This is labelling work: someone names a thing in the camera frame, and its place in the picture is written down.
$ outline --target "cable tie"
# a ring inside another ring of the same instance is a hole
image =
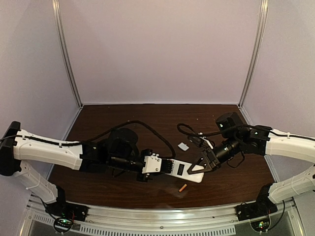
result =
[[[41,175],[39,175],[38,184],[37,184],[37,185],[35,185],[35,186],[33,186],[33,187],[28,187],[28,188],[26,188],[26,189],[29,190],[29,189],[38,187],[38,186],[40,185],[40,178],[41,178]]]

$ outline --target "black mount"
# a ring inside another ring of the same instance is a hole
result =
[[[243,203],[235,207],[239,221],[266,216],[278,211],[277,206],[268,198],[268,192],[271,185],[272,184],[268,184],[261,188],[256,202],[248,204]]]
[[[58,190],[57,201],[46,205],[46,212],[66,219],[71,219],[74,215],[74,220],[85,221],[88,213],[88,207],[79,204],[68,203],[65,200],[64,190],[56,186]]]
[[[193,168],[196,165],[203,166],[203,169],[193,171]],[[218,160],[213,150],[209,147],[201,152],[201,157],[192,163],[192,165],[188,168],[187,172],[189,175],[212,172],[220,167],[221,167],[220,161]]]
[[[16,135],[20,131],[20,127],[20,122],[12,122],[3,137]],[[21,171],[21,161],[14,159],[13,147],[15,144],[15,137],[7,138],[0,143],[0,175],[2,176],[11,176],[15,172]]]

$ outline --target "white backdrop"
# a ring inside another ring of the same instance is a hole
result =
[[[260,3],[61,1],[83,104],[237,104]]]
[[[51,1],[0,0],[0,137],[12,121],[63,138],[77,112],[58,42]],[[44,176],[50,164],[35,168]],[[0,235],[16,236],[30,191],[0,176]]]
[[[266,30],[245,109],[254,124],[315,137],[315,4],[269,1]],[[272,157],[280,180],[312,164]],[[315,193],[295,198],[308,236],[314,235]]]

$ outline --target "black cable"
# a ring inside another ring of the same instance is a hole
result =
[[[190,125],[183,123],[183,126],[186,127],[187,129],[189,129],[190,131],[192,131],[193,133],[198,134]],[[191,141],[192,143],[194,143],[193,140],[190,139],[190,137],[191,137],[190,135],[187,135],[188,140]],[[210,139],[208,139],[208,140],[209,140],[210,144],[212,145],[212,147],[214,148],[214,147],[216,146],[216,143],[213,142],[213,141],[210,140]],[[205,145],[205,144],[201,144],[200,146],[203,147],[203,148],[207,148],[207,147],[208,147],[208,146]]]
[[[237,132],[236,132],[236,131],[235,131],[234,134],[233,134],[233,138],[234,138],[236,141],[238,141],[239,144],[241,144],[241,145],[246,145],[246,143],[245,143],[243,140],[241,140],[239,137],[237,137]]]
[[[237,131],[238,128],[251,128],[251,129],[256,129],[256,130],[260,130],[260,131],[266,131],[266,132],[270,132],[278,137],[288,137],[287,134],[277,134],[276,132],[272,131],[272,130],[269,130],[269,129],[266,129],[266,128],[263,128],[259,125],[249,125],[249,124],[241,124],[241,125],[236,125],[236,126],[232,126],[230,128],[227,128],[223,131],[218,131],[218,132],[213,132],[213,133],[207,133],[207,134],[193,134],[193,133],[188,133],[186,131],[184,131],[181,126],[184,126],[184,127],[187,127],[187,124],[184,124],[184,123],[179,123],[177,124],[177,130],[179,132],[181,132],[182,134],[185,134],[185,135],[189,135],[189,136],[195,136],[195,137],[210,137],[210,136],[215,136],[215,135],[220,135],[220,134],[223,134],[223,133],[226,133],[228,131],[232,131],[232,130],[235,130]],[[307,140],[311,140],[311,141],[315,141],[315,138],[311,138],[311,137],[306,137],[306,136],[301,136],[301,135],[295,135],[295,134],[292,134],[292,135],[289,135],[289,137],[293,137],[293,138],[299,138],[299,139],[307,139]]]
[[[150,130],[160,140],[162,140],[168,146],[170,151],[172,152],[171,156],[166,156],[166,157],[163,157],[163,158],[173,159],[173,158],[176,157],[176,152],[175,152],[173,146],[165,138],[163,138],[163,136],[161,136],[157,131],[155,131],[152,127],[150,127],[146,123],[144,123],[142,121],[139,121],[139,120],[130,120],[130,121],[127,121],[125,123],[116,125],[116,126],[110,128],[109,130],[107,130],[107,131],[105,131],[105,132],[95,136],[94,138],[91,138],[91,139],[88,139],[88,140],[85,140],[85,141],[81,141],[81,142],[69,143],[69,144],[62,143],[61,146],[62,147],[73,147],[73,146],[79,146],[79,145],[82,145],[82,144],[87,144],[87,143],[90,143],[90,142],[92,142],[92,141],[94,141],[96,139],[99,139],[99,138],[105,136],[106,134],[112,132],[113,130],[116,130],[116,129],[121,128],[123,126],[126,126],[128,124],[140,124],[140,125],[144,126],[145,128],[147,128],[148,130]],[[46,144],[52,144],[52,145],[58,145],[58,146],[60,145],[60,143],[58,143],[58,142],[49,141],[49,140],[46,140],[46,139],[41,139],[41,138],[33,137],[33,136],[22,136],[22,135],[12,135],[12,136],[8,136],[8,137],[4,137],[4,138],[0,139],[0,142],[5,140],[5,139],[13,138],[13,137],[24,137],[26,139],[35,140],[35,141],[46,143]]]
[[[283,217],[283,215],[284,215],[284,212],[285,212],[285,202],[284,202],[284,201],[282,201],[282,202],[283,202],[283,211],[282,211],[282,214],[281,214],[279,220],[278,220],[272,227],[270,227],[270,228],[268,229],[268,231],[270,231],[270,230],[272,230],[274,227],[276,227],[276,226],[279,224],[279,222],[281,221],[281,219],[282,219],[282,217]]]
[[[50,215],[51,218],[54,219],[54,224],[53,224],[53,227],[54,229],[58,232],[58,233],[61,233],[61,234],[64,234],[64,233],[67,233],[71,228],[72,228],[72,225],[74,224],[74,213],[73,214],[73,217],[72,217],[72,220],[69,220],[65,217],[59,217],[59,218],[56,218],[54,217],[50,212],[49,210],[47,209],[47,204],[40,198],[44,208],[45,208],[45,211]],[[57,226],[60,226],[61,225],[66,225],[67,223],[67,229],[66,230],[60,230]]]
[[[22,137],[22,135],[11,135],[11,136],[6,136],[6,137],[4,137],[4,138],[2,138],[2,139],[0,139],[0,143],[3,141],[3,140],[5,140],[5,139],[10,139],[10,138],[15,138],[15,137]]]
[[[236,166],[232,166],[232,165],[229,163],[230,160],[228,160],[228,161],[226,162],[226,164],[227,164],[229,167],[236,169],[237,167],[239,167],[239,166],[245,161],[245,155],[244,155],[244,153],[241,152],[241,155],[242,155],[242,160],[241,160]]]
[[[50,215],[51,218],[53,218],[54,220],[56,220],[56,217],[54,217],[54,216],[49,212],[49,210],[47,209],[46,203],[44,203],[44,201],[43,201],[41,198],[40,198],[40,200],[41,200],[41,203],[43,203],[43,206],[44,206],[46,212]]]

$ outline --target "wooden table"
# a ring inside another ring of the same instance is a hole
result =
[[[191,125],[197,132],[218,131],[215,119],[227,112],[237,112],[235,105],[97,105],[84,106],[75,122],[68,140],[85,140],[96,136],[127,120],[141,120],[166,138],[175,148],[177,159],[191,162],[200,156],[201,149],[190,144],[179,133],[180,122]],[[162,155],[170,155],[165,144],[140,125],[129,125],[139,136],[139,150],[150,148]],[[221,136],[212,138],[216,144]],[[177,144],[184,142],[189,150],[184,152]],[[237,155],[231,164],[241,160]],[[255,200],[260,188],[273,182],[264,157],[246,155],[237,169],[223,164],[213,173],[207,173],[201,183],[187,182],[161,175],[148,183],[136,181],[136,174],[125,173],[117,178],[111,171],[90,174],[55,166],[50,181],[61,186],[69,201],[82,204],[127,208],[183,208],[208,207]],[[187,188],[178,190],[187,183]]]

